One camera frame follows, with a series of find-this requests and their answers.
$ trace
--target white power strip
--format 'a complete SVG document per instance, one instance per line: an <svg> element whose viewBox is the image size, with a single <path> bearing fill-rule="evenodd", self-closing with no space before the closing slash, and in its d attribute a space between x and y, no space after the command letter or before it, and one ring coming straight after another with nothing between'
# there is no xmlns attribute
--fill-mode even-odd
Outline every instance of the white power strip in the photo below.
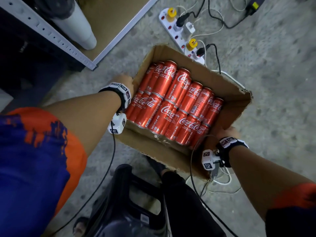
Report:
<svg viewBox="0 0 316 237"><path fill-rule="evenodd" d="M159 15L159 20L161 22L161 24L164 26L164 28L166 29L166 31L169 33L169 35L172 37L172 39L175 41L175 43L179 46L180 50L183 51L183 53L190 57L192 60L195 60L199 63L201 63L202 65L205 64L205 60L203 57L195 57L194 53L198 50L197 48L194 48L192 51L189 51L186 47L186 44L189 40L184 40L182 38L182 31L183 28L181 28L179 31L175 31L173 29L173 26L176 24L177 22L177 18L175 18L173 20L173 22L169 22L166 18L167 16L167 12L168 12L168 8L163 9L160 12Z"/></svg>

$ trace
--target pant leg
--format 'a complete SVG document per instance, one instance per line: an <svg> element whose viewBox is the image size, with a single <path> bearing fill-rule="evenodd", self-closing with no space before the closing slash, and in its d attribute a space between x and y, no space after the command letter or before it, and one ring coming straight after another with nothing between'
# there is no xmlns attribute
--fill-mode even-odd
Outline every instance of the pant leg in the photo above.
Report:
<svg viewBox="0 0 316 237"><path fill-rule="evenodd" d="M204 236L205 233L210 237L226 236L182 177L166 172L162 176L162 188L173 237Z"/></svg>

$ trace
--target black stool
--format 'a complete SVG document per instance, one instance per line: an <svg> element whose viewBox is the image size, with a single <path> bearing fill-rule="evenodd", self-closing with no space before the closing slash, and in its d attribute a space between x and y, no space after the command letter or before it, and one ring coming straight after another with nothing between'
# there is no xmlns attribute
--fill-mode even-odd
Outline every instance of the black stool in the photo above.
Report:
<svg viewBox="0 0 316 237"><path fill-rule="evenodd" d="M130 186L158 199L161 211L155 215L133 203ZM128 164L116 168L104 193L94 202L85 232L86 237L167 236L165 203L162 191L132 174Z"/></svg>

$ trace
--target concrete floor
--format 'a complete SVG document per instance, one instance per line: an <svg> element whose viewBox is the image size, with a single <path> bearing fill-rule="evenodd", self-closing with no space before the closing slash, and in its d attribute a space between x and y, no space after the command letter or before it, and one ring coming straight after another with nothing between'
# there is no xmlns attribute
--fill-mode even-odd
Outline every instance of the concrete floor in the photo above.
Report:
<svg viewBox="0 0 316 237"><path fill-rule="evenodd" d="M158 14L166 7L191 7L196 0L159 0L132 30L102 60L95 71L88 69L65 77L47 101L97 92L113 76L125 72L133 76L150 48L156 43L177 47L159 23ZM235 0L242 8L243 0ZM211 0L228 24L235 23L242 13L235 11L229 0ZM216 31L221 27L207 12L196 23L197 34ZM222 70L230 73L253 92L253 103L234 124L251 150L264 158L316 181L315 153L316 100L316 0L266 0L260 10L234 29L201 37L218 47ZM214 51L208 50L207 66L217 69ZM113 140L105 133L88 159L87 168L77 189L55 217L50 229L66 223L89 198L104 175L112 156ZM122 163L134 167L134 173L157 184L154 171L141 154L122 143L117 144L111 168ZM108 176L103 183L110 181ZM212 191L234 191L239 182L209 187ZM265 236L264 223L248 201L243 190L234 195L207 193L209 207L239 236ZM81 212L88 215L93 200ZM70 236L72 224L57 236Z"/></svg>

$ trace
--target hand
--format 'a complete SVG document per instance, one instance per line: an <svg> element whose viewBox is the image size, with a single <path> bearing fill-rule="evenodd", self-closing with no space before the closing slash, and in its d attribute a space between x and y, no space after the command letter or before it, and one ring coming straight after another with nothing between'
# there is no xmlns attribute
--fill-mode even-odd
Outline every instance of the hand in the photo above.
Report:
<svg viewBox="0 0 316 237"><path fill-rule="evenodd" d="M110 82L117 82L124 84L131 92L131 96L134 96L133 78L129 75L121 74L114 77Z"/></svg>
<svg viewBox="0 0 316 237"><path fill-rule="evenodd" d="M235 127L231 126L226 130L220 128L219 132L216 134L216 137L218 138L218 140L224 137L234 137L236 139L240 139L240 133L236 130Z"/></svg>

